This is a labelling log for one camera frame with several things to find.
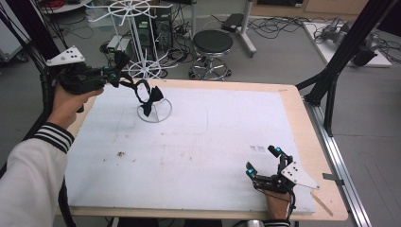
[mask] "white sleeve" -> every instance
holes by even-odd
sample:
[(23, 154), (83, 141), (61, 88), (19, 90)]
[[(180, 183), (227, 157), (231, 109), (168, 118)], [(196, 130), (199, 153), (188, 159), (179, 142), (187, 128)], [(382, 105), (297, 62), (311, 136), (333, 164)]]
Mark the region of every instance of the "white sleeve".
[(71, 133), (46, 123), (12, 150), (0, 180), (0, 227), (53, 225), (73, 141)]

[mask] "floor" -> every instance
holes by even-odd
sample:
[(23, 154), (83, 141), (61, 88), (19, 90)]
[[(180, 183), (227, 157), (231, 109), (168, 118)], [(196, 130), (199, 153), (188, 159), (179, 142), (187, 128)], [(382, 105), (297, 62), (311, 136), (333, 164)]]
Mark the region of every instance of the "floor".
[[(86, 63), (98, 67), (106, 63), (99, 47), (114, 34), (110, 27), (90, 29), (84, 11), (60, 18), (69, 33), (65, 40), (86, 57)], [(199, 19), (199, 25), (215, 28), (213, 17)], [(250, 58), (242, 41), (233, 34), (234, 46), (223, 60), (233, 74), (224, 82), (297, 84), (320, 73), (325, 66), (313, 43), (301, 28), (281, 32), (266, 39), (249, 29), (247, 34), (257, 49)], [(401, 43), (401, 38), (385, 32), (380, 36)], [(168, 70), (167, 79), (189, 79), (190, 62)], [(372, 226), (401, 226), (401, 64), (390, 68), (346, 67), (338, 81), (333, 116), (333, 133), (341, 155), (357, 189)], [(0, 68), (0, 165), (24, 137), (42, 111), (39, 74), (32, 61), (11, 61)], [(300, 91), (306, 95), (310, 87)], [(107, 226), (105, 218), (75, 217), (78, 226)], [(181, 219), (161, 219), (161, 226), (183, 226)], [(236, 220), (224, 220), (233, 226)], [(351, 227), (346, 221), (302, 221), (301, 226)], [(65, 226), (56, 217), (54, 227)]]

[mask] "black and white striped cuff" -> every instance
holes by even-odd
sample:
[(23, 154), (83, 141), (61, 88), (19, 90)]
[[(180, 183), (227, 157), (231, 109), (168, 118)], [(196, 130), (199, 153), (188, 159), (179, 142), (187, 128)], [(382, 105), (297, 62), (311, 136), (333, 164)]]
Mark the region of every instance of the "black and white striped cuff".
[(62, 127), (46, 122), (33, 138), (44, 140), (64, 153), (67, 153), (74, 142), (74, 136)]
[(265, 227), (289, 227), (290, 223), (286, 219), (272, 219), (263, 221)]

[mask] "stool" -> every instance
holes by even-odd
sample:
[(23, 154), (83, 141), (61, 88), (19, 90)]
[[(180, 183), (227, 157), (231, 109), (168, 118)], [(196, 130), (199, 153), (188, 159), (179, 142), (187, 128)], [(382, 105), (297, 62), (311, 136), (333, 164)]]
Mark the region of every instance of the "stool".
[(191, 79), (199, 77), (204, 79), (221, 79), (230, 77), (232, 72), (226, 63), (218, 57), (230, 52), (233, 39), (230, 35), (218, 30), (204, 30), (195, 34), (193, 38), (195, 51), (200, 57), (191, 66), (188, 73)]

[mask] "white triangular bracket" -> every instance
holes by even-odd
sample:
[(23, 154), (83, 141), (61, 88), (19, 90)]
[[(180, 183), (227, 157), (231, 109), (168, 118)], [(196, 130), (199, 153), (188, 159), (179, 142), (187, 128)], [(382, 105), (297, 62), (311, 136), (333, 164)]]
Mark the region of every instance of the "white triangular bracket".
[(310, 188), (319, 189), (319, 185), (304, 171), (304, 169), (293, 162), (281, 171), (283, 176), (292, 181), (293, 183), (307, 186)]
[(51, 60), (46, 61), (47, 66), (62, 65), (67, 63), (76, 63), (85, 61), (79, 50), (73, 45), (67, 50), (60, 53), (60, 55), (54, 57)]

